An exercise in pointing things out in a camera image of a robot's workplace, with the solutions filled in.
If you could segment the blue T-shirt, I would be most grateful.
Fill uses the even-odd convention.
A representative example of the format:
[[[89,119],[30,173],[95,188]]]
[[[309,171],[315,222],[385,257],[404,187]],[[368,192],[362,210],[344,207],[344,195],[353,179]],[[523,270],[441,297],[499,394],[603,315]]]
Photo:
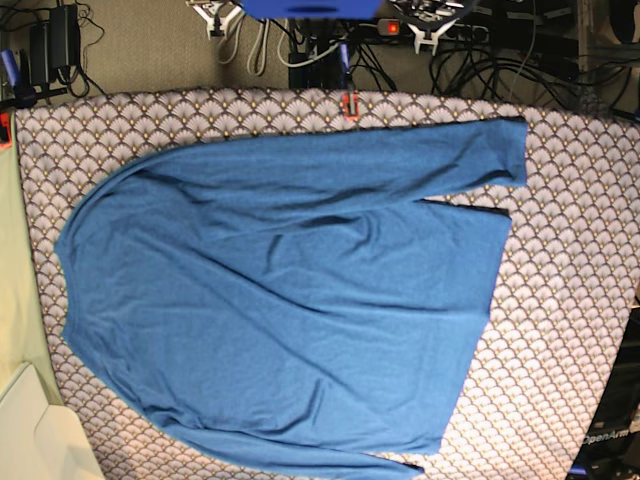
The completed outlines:
[[[260,136],[158,152],[74,208],[63,336],[162,432],[228,463],[410,479],[488,323],[527,125]]]

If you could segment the black power strip red switch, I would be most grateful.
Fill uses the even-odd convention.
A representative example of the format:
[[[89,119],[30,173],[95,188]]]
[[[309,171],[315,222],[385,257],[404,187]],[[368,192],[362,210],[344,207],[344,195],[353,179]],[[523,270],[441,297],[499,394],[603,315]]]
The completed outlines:
[[[421,29],[397,19],[381,18],[373,22],[373,27],[380,36],[402,39],[416,44],[418,49],[422,46],[433,47],[443,41],[482,42],[489,37],[489,30],[485,26],[470,26],[454,20],[435,29]]]

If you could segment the white plastic bin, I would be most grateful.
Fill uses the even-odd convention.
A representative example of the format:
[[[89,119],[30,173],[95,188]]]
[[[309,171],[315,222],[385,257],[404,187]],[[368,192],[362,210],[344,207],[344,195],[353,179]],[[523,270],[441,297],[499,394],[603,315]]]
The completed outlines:
[[[36,368],[28,362],[1,391],[1,477],[104,477],[78,416],[48,401]]]

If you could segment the blue box overhead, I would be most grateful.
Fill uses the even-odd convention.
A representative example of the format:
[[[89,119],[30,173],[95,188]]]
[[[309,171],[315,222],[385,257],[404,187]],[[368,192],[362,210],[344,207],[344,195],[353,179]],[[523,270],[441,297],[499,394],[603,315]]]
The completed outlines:
[[[243,9],[255,18],[368,19],[381,0],[245,0]]]

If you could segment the patterned fan-print tablecloth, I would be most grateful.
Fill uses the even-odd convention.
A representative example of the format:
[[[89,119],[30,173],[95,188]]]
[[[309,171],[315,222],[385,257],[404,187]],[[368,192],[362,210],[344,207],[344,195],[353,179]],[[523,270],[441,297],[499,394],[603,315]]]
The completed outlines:
[[[487,101],[364,92],[359,116],[317,89],[117,94],[16,114],[20,192],[53,373],[109,479],[253,479],[160,433],[63,341],[53,247],[75,204],[148,152],[198,141],[494,117],[527,121],[527,184],[449,202],[509,212],[512,229],[463,392],[435,455],[399,455],[427,479],[562,479],[609,380],[639,283],[639,130]]]

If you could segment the black OpenArm base box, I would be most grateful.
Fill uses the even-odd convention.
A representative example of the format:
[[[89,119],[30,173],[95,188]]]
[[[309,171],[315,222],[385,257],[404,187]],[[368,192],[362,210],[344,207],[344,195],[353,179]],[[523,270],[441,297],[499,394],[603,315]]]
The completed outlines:
[[[639,477],[639,306],[631,310],[609,380],[569,479]]]

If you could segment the blue-handled clamp left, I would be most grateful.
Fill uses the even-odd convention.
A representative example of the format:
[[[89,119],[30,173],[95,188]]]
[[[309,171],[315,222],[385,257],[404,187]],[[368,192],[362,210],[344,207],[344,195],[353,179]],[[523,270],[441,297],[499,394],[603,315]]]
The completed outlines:
[[[13,51],[10,49],[2,50],[1,60],[13,93],[11,98],[1,101],[1,109],[22,109],[34,106],[37,102],[35,90],[29,83],[23,82],[21,70],[18,67]]]

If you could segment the red and grey clamp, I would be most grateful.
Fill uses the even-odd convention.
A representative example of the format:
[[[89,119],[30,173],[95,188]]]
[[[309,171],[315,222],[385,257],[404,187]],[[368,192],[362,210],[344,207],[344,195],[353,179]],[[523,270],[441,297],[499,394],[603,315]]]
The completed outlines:
[[[342,96],[341,106],[346,120],[356,121],[359,119],[359,98],[356,91],[346,91]]]

